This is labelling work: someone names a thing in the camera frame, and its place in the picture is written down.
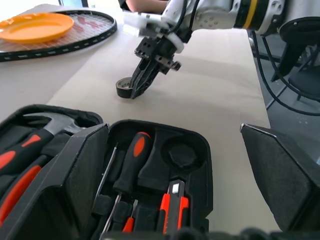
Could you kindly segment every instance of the black cable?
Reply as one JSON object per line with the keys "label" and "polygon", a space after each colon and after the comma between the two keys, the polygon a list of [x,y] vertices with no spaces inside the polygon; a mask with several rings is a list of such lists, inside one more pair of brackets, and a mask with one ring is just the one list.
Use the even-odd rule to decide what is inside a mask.
{"label": "black cable", "polygon": [[190,24],[189,24],[189,28],[192,30],[192,26],[194,25],[194,20],[195,20],[195,16],[196,16],[196,11],[197,11],[197,7],[199,4],[200,0],[195,0],[194,3],[194,7],[191,13],[191,18],[190,18]]}
{"label": "black cable", "polygon": [[262,67],[262,64],[261,64],[261,59],[260,59],[260,56],[259,56],[259,47],[258,47],[258,41],[257,41],[257,36],[256,36],[256,33],[254,31],[252,31],[252,39],[253,39],[253,42],[254,42],[254,49],[255,49],[255,52],[256,52],[256,60],[257,60],[257,63],[258,63],[258,68],[259,68],[259,71],[260,71],[260,74],[261,74],[261,78],[262,78],[262,81],[267,89],[267,91],[269,92],[269,94],[271,95],[271,97],[274,98],[274,100],[279,103],[281,106],[285,107],[286,109],[289,109],[293,112],[296,112],[298,114],[303,114],[303,115],[308,115],[308,116],[320,116],[320,113],[315,113],[315,112],[308,112],[308,111],[301,111],[301,110],[298,110],[298,109],[295,109],[287,104],[285,104],[284,102],[282,102],[271,90],[268,82],[267,82],[267,79],[266,79],[266,76],[264,74],[264,70],[263,70],[263,67]]}
{"label": "black cable", "polygon": [[168,33],[167,33],[168,35],[171,34],[171,33],[176,33],[178,31],[178,29],[180,28],[182,22],[184,21],[185,15],[186,15],[187,3],[188,3],[188,0],[183,0],[182,12],[181,12],[181,15],[179,17],[179,20],[176,23],[176,25],[172,29],[170,29],[168,31]]}
{"label": "black cable", "polygon": [[265,49],[266,49],[266,53],[267,53],[267,55],[269,57],[269,60],[270,60],[270,62],[272,64],[272,67],[273,67],[273,69],[275,71],[275,74],[281,80],[281,82],[283,82],[290,90],[294,91],[296,94],[299,94],[299,95],[301,95],[301,96],[303,96],[303,97],[305,97],[307,99],[311,99],[311,100],[314,100],[314,101],[320,101],[320,97],[312,96],[310,94],[307,94],[307,93],[304,93],[302,91],[299,91],[284,79],[284,77],[280,73],[275,61],[272,58],[272,53],[270,51],[268,42],[267,42],[267,40],[266,40],[266,38],[264,36],[262,36],[262,41],[264,43],[264,46],[265,46]]}

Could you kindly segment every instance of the floor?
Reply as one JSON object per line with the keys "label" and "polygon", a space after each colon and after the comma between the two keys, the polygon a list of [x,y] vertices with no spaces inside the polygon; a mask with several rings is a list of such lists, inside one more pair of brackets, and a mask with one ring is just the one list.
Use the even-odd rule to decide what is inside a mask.
{"label": "floor", "polygon": [[[264,45],[260,38],[258,38],[258,46],[260,52],[266,52]],[[285,43],[281,41],[278,35],[272,35],[267,37],[271,52],[273,55],[281,56]],[[280,80],[276,82],[271,82],[270,79],[274,74],[273,67],[269,61],[262,60],[263,71],[269,84],[274,93],[278,93],[279,90],[284,86]],[[259,80],[261,83],[262,94],[264,102],[267,105],[272,97],[268,93],[265,85],[263,84],[260,74]],[[320,113],[320,103],[301,98],[297,101],[297,94],[286,89],[280,96],[282,100],[287,105],[294,107],[296,109]],[[320,164],[320,118],[317,116],[306,116],[299,113],[290,111],[283,106],[275,102],[267,111],[271,128],[287,134],[292,137],[297,144],[315,161]]]}

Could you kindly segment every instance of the yellow stripe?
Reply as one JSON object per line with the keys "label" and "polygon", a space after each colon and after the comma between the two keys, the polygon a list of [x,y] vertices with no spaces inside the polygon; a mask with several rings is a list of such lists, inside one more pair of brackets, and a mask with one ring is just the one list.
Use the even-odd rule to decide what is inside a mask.
{"label": "yellow stripe", "polygon": [[258,0],[251,0],[249,12],[248,12],[248,15],[246,16],[245,24],[243,25],[244,29],[247,29],[250,27],[251,21],[254,18],[254,14],[256,12],[257,3],[258,3]]}

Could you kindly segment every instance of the hammer head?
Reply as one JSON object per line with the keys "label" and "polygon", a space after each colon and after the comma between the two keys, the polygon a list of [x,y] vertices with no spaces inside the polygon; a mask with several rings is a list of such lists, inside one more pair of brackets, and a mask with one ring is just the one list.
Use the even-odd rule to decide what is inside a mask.
{"label": "hammer head", "polygon": [[48,132],[53,135],[58,134],[62,130],[69,133],[76,134],[85,127],[76,125],[75,120],[67,115],[54,113],[54,112],[37,112],[23,115],[24,117],[44,117],[51,119],[50,122],[44,127]]}

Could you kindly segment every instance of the orange and black handle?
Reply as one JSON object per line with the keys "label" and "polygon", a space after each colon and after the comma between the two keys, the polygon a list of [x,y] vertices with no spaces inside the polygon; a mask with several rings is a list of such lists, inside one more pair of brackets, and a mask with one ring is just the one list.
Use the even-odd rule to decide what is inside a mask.
{"label": "orange and black handle", "polygon": [[23,142],[0,154],[0,176],[19,174],[38,156],[41,149],[54,138],[46,129],[31,133]]}
{"label": "orange and black handle", "polygon": [[162,197],[156,226],[157,232],[171,234],[188,225],[189,199],[184,196],[184,191],[183,181],[170,182],[168,193]]}
{"label": "orange and black handle", "polygon": [[38,157],[6,190],[0,200],[0,228],[20,197],[48,161],[49,159],[45,155]]}
{"label": "orange and black handle", "polygon": [[132,194],[134,182],[147,161],[151,146],[148,133],[140,131],[134,136],[125,154],[121,174],[113,185],[116,192],[127,196]]}

